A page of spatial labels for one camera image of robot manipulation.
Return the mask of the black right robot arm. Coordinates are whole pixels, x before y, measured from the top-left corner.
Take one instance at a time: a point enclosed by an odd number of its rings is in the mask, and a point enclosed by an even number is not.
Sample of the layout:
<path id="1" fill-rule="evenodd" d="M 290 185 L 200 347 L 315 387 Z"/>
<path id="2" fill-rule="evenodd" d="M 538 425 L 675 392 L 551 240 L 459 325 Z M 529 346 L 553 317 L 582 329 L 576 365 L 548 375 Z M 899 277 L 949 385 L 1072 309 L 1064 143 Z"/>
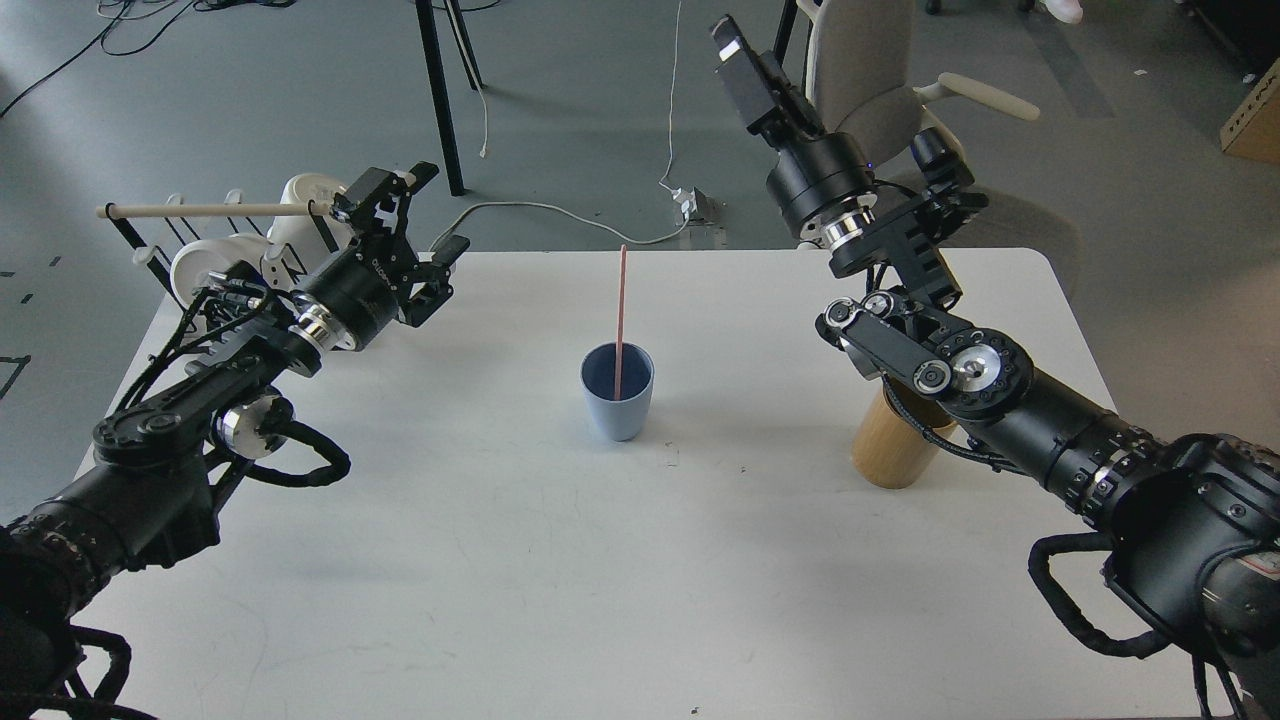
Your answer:
<path id="1" fill-rule="evenodd" d="M 1213 667 L 1238 719 L 1249 697 L 1277 716 L 1277 455 L 1229 434 L 1174 442 L 1043 373 L 1001 331 L 955 316 L 938 245 L 986 206 L 955 143 L 919 131 L 923 188 L 876 217 L 876 178 L 854 137 L 827 131 L 771 53 L 733 18 L 710 28 L 716 73 L 751 135 L 777 151 L 767 179 L 788 228 L 814 225 L 835 277 L 878 266 L 899 284 L 836 299 L 815 327 L 927 441 L 1036 479 L 1088 532 L 1038 539 L 1028 571 L 1082 644 L 1146 659 L 1190 655 L 1199 700 Z"/>

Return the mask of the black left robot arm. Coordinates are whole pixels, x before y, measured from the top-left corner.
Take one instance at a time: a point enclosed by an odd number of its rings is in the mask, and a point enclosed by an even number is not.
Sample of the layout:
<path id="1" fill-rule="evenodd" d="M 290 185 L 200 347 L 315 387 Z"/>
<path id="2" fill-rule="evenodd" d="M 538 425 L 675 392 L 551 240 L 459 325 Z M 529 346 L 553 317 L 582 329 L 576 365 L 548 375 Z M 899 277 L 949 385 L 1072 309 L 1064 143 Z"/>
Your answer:
<path id="1" fill-rule="evenodd" d="M 453 234 L 421 259 L 407 234 L 413 196 L 438 173 L 367 169 L 308 206 L 326 233 L 351 231 L 288 290 L 265 261 L 232 258 L 175 290 L 175 329 L 92 433 L 93 465 L 3 528 L 3 716 L 137 719 L 116 701 L 131 647 L 73 618 L 123 571 L 172 568 L 220 539 L 219 515 L 244 479 L 330 486 L 351 469 L 333 439 L 294 416 L 275 387 L 315 375 L 324 354 L 360 351 L 390 323 L 419 327 L 453 295 L 468 249 Z"/>

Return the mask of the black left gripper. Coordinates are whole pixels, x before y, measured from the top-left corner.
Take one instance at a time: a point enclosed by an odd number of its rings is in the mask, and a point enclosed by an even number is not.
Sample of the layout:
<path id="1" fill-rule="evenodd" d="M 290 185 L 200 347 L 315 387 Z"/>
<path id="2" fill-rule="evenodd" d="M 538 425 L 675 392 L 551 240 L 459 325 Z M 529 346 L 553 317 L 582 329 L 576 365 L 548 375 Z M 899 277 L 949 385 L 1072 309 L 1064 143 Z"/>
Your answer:
<path id="1" fill-rule="evenodd" d="M 452 299 L 451 275 L 470 238 L 451 234 L 421 259 L 406 236 L 411 197 L 439 172 L 430 161 L 410 170 L 370 167 L 334 195 L 328 214 L 353 238 L 293 291 L 296 334 L 321 352 L 360 351 L 392 322 L 422 325 Z"/>

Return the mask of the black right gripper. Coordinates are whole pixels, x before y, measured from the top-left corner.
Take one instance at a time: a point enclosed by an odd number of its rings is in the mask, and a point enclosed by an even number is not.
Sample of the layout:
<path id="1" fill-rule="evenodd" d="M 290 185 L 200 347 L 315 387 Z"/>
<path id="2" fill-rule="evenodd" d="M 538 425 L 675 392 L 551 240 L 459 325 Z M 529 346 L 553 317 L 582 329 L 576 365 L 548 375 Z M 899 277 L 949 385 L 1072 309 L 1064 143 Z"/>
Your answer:
<path id="1" fill-rule="evenodd" d="M 874 177 L 855 138 L 827 133 L 815 108 L 772 51 L 756 53 L 730 14 L 710 28 L 716 76 L 749 135 L 777 151 L 765 187 L 796 241 L 817 238 L 841 217 L 876 222 Z"/>

